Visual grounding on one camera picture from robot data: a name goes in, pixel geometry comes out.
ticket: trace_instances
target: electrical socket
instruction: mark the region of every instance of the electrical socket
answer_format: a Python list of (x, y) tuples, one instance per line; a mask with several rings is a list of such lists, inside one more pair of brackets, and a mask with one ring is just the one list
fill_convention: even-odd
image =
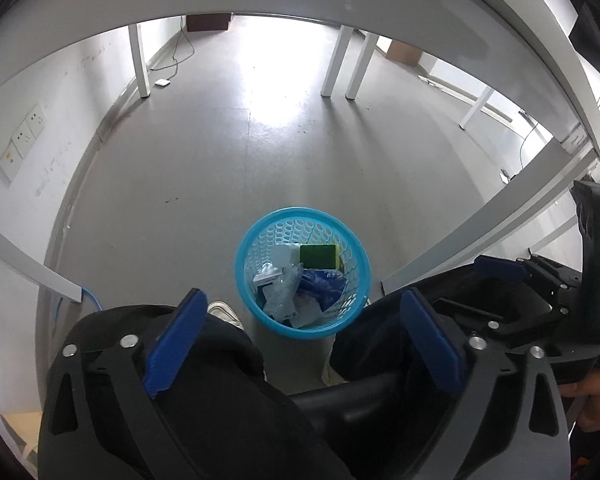
[(16, 178), (16, 174), (22, 165), (22, 157), (16, 150), (15, 144), (10, 140), (7, 149), (0, 158), (0, 167), (10, 182)]
[(46, 116), (40, 103), (36, 104), (27, 114), (26, 123), (34, 137), (39, 136), (42, 130), (45, 129)]
[(27, 126), (27, 121), (22, 121), (20, 127), (11, 136), (11, 139), (13, 139), (13, 143), (16, 145), (20, 156), (25, 158), (33, 145), (33, 141), (36, 140), (36, 137), (33, 136), (33, 133)]

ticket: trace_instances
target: blue package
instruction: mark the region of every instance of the blue package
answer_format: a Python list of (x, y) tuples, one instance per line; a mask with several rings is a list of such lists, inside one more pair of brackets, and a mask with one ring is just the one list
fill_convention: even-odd
[(305, 269), (297, 294), (315, 298), (324, 312), (340, 299), (346, 285), (347, 279), (339, 270)]

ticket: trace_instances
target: white metal table leg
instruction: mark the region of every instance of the white metal table leg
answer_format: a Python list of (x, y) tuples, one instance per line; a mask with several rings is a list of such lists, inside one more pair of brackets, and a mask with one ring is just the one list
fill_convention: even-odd
[(82, 302), (82, 288), (68, 279), (56, 274), (48, 267), (38, 263), (28, 254), (25, 254), (0, 232), (0, 259), (13, 267), (30, 280), (45, 285), (58, 294), (70, 298), (78, 303)]
[(596, 160), (587, 146), (576, 155), (552, 139), (496, 196), (432, 248), (382, 280), (385, 294), (481, 254), (547, 208)]
[(138, 91), (140, 97), (149, 97), (151, 89), (149, 87), (149, 76), (146, 72), (146, 63), (144, 62), (144, 50), (142, 49), (142, 33), (140, 25), (132, 23), (128, 26), (129, 41), (131, 42), (131, 57), (134, 60), (134, 70), (136, 71), (136, 81), (138, 82)]
[(471, 109), (467, 112), (467, 114), (464, 116), (462, 121), (460, 121), (460, 127), (463, 130), (466, 127), (466, 124), (469, 122), (469, 120), (475, 115), (475, 113), (482, 110), (482, 107), (485, 104), (487, 104), (487, 101), (489, 100), (489, 97), (491, 97), (491, 94), (493, 94), (493, 88), (491, 88), (490, 86), (487, 86), (482, 91), (482, 93), (480, 94), (480, 97), (478, 97), (478, 100), (474, 103), (474, 105), (471, 107)]
[(369, 66), (371, 56), (374, 53), (379, 37), (378, 34), (373, 34), (371, 32), (366, 34), (365, 43), (362, 45), (362, 50), (358, 55), (358, 61), (356, 62), (355, 69), (353, 69), (353, 74), (351, 74), (349, 86), (347, 86), (347, 91), (344, 92), (344, 96), (347, 99), (355, 99), (358, 95), (362, 78), (365, 76), (366, 67)]
[(331, 93), (333, 92), (333, 87), (336, 84), (336, 79), (340, 73), (340, 67), (342, 66), (344, 55), (347, 53), (347, 47), (349, 46), (349, 40), (351, 39), (352, 34), (353, 27), (346, 27), (345, 25), (340, 27), (338, 39), (336, 40), (336, 44), (333, 47), (333, 52), (331, 53), (329, 68), (324, 76), (322, 90), (320, 90), (320, 95), (322, 95), (322, 97), (331, 97)]
[(547, 247), (547, 245), (561, 237), (563, 234), (565, 234), (565, 232), (567, 232), (569, 229), (576, 225), (578, 225), (578, 216), (573, 215), (564, 224), (551, 231), (547, 236), (545, 236), (541, 240), (538, 240), (535, 244), (529, 246), (529, 254), (535, 254), (540, 249)]

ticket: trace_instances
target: silver screw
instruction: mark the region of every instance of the silver screw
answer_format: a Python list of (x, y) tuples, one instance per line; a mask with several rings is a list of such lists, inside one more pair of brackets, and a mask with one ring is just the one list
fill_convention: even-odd
[(67, 345), (62, 349), (62, 355), (64, 357), (71, 357), (72, 355), (75, 355), (75, 353), (78, 351), (78, 347), (76, 345)]
[(469, 345), (471, 345), (471, 348), (475, 348), (476, 350), (484, 350), (487, 348), (487, 342), (477, 335), (469, 338)]
[(120, 340), (120, 346), (122, 346), (122, 348), (131, 348), (136, 346), (138, 341), (140, 341), (140, 339), (136, 334), (128, 334)]
[(536, 359), (542, 359), (544, 357), (544, 350), (542, 350), (539, 346), (532, 346), (529, 349), (529, 353)]

